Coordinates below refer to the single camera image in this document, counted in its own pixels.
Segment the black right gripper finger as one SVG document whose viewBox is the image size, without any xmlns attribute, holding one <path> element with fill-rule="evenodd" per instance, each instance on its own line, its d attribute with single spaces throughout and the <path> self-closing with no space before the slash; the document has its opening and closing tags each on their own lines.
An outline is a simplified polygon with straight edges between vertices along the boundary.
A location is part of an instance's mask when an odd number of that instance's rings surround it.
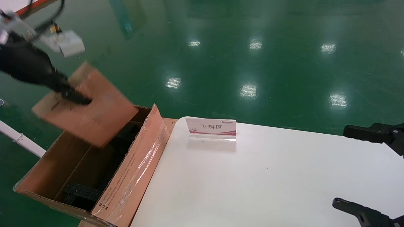
<svg viewBox="0 0 404 227">
<path fill-rule="evenodd" d="M 347 125 L 343 136 L 371 143 L 385 143 L 399 156 L 404 155 L 404 124 L 372 124 L 370 127 Z"/>
<path fill-rule="evenodd" d="M 358 203 L 344 199 L 333 199 L 332 207 L 342 212 L 351 214 L 358 219 L 361 227 L 403 227 L 404 216 L 391 219 L 388 215 L 382 214 Z"/>
</svg>

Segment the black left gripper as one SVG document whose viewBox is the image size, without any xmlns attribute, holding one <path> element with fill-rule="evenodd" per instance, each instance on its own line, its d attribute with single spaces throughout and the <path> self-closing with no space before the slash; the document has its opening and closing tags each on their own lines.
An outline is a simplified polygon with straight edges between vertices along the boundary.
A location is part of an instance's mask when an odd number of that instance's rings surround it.
<svg viewBox="0 0 404 227">
<path fill-rule="evenodd" d="M 33 45 L 6 47 L 1 45 L 1 71 L 19 81 L 46 86 L 78 105 L 89 105 L 92 99 L 72 88 L 64 73 L 59 72 L 49 56 Z"/>
</svg>

